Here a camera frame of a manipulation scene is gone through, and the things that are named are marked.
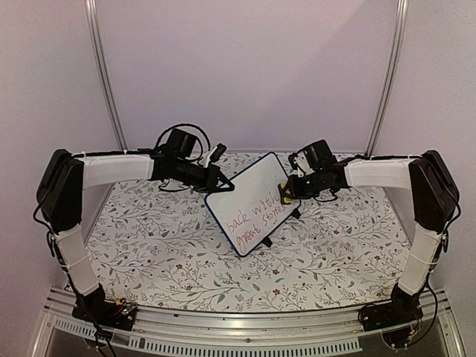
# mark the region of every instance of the metal pole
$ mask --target metal pole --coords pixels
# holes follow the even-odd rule
[[[387,111],[393,80],[395,79],[396,67],[398,65],[400,50],[403,43],[407,9],[408,0],[399,0],[396,11],[395,31],[393,32],[392,51],[388,61],[387,74],[385,76],[384,88],[377,108],[375,122],[365,151],[367,156],[371,156],[375,152],[379,135],[382,130],[382,124],[385,119],[385,112]]]

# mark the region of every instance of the red handwritten text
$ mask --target red handwritten text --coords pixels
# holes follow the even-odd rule
[[[226,228],[228,228],[231,234],[235,232],[235,229],[237,229],[239,226],[245,224],[246,222],[250,222],[250,219],[246,216],[246,213],[242,213],[241,210],[239,210],[238,212],[239,213],[236,219],[234,219],[231,224],[225,223]]]
[[[251,212],[257,215],[261,213],[262,210],[268,210],[269,208],[272,208],[279,201],[280,201],[279,197],[273,196],[271,191],[268,191],[268,195],[264,199],[261,199],[260,204],[256,206],[255,208],[252,208]]]
[[[247,252],[246,243],[253,239],[255,234],[258,234],[261,230],[253,224],[253,229],[246,231],[243,235],[237,237],[237,245],[239,251],[244,254]]]
[[[265,227],[268,225],[268,222],[271,223],[271,221],[276,218],[278,214],[284,212],[285,210],[286,209],[283,206],[276,206],[270,212],[264,213],[261,218],[265,224]]]

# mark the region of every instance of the small whiteboard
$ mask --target small whiteboard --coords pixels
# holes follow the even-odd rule
[[[276,154],[270,152],[231,179],[234,191],[205,197],[208,210],[241,257],[247,256],[300,206],[300,201],[290,205],[280,202],[277,186],[287,178]]]

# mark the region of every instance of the white wall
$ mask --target white wall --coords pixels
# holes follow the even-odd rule
[[[410,1],[405,39],[378,154],[442,154],[461,194],[463,215],[450,229],[449,252],[435,285],[444,286],[476,356],[476,2]],[[391,199],[409,231],[409,195]]]
[[[84,1],[3,1],[0,14],[0,356],[22,357],[50,286],[64,281],[31,219],[43,171],[56,148],[117,144]],[[85,216],[103,192],[88,192]]]
[[[197,123],[231,149],[365,151],[395,0],[97,2],[128,145]]]

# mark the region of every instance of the table surface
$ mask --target table surface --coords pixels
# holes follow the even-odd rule
[[[218,165],[230,177],[261,155],[226,153]],[[287,155],[278,157],[289,172]],[[220,312],[334,308],[388,298],[405,267],[410,244],[379,187],[303,201],[272,247],[239,258],[205,195],[160,184],[116,184],[92,231],[87,250],[109,298]]]

